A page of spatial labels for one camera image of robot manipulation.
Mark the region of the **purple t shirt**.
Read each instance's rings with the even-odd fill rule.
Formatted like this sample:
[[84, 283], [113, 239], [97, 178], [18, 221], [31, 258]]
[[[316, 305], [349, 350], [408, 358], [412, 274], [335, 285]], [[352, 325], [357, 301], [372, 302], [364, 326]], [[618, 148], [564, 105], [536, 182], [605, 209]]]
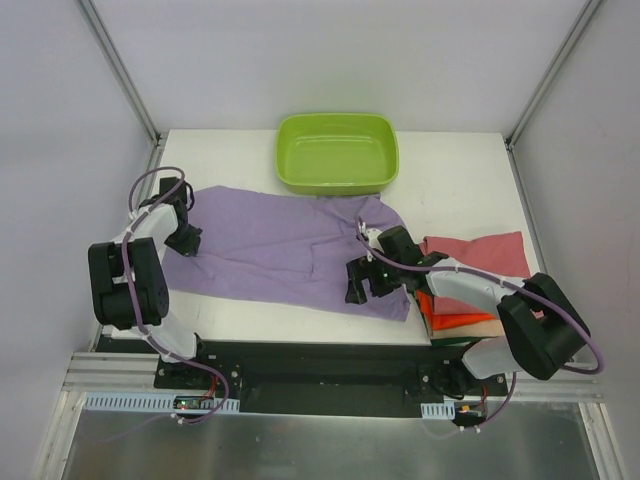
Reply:
[[358, 220], [380, 231], [401, 224], [379, 196], [290, 197], [215, 186], [199, 190], [189, 220], [202, 231], [193, 257], [168, 250], [172, 290], [282, 303], [403, 322], [410, 303], [395, 291], [349, 304], [348, 262], [366, 254]]

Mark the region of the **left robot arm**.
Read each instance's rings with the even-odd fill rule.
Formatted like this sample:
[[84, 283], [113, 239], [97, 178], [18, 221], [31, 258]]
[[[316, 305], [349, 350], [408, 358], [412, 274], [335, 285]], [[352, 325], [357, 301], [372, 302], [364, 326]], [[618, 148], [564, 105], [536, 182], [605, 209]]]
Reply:
[[88, 249], [94, 314], [103, 326], [130, 331], [148, 343], [166, 363], [178, 363], [176, 375], [188, 388], [204, 387], [211, 365], [199, 335], [181, 325], [170, 310], [162, 268], [165, 253], [196, 256], [202, 230], [189, 221], [195, 205], [192, 187], [182, 176], [160, 180], [156, 195], [129, 210], [125, 230]]

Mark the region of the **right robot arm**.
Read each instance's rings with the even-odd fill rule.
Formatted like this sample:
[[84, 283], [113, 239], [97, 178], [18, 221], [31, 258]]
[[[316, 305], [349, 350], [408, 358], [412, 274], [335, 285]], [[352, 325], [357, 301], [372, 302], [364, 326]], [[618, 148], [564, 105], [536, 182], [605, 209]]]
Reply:
[[569, 370], [571, 358], [583, 347], [591, 350], [596, 365], [578, 368], [577, 373], [601, 372], [602, 354], [589, 328], [549, 275], [500, 276], [442, 252], [423, 254], [403, 226], [379, 231], [359, 220], [356, 238], [366, 253], [346, 266], [346, 303], [363, 305], [371, 297], [403, 289], [417, 304], [455, 299], [500, 322], [501, 335], [466, 347], [461, 363], [450, 369], [450, 382], [457, 392], [473, 394], [498, 374], [525, 372], [548, 380], [560, 370]]

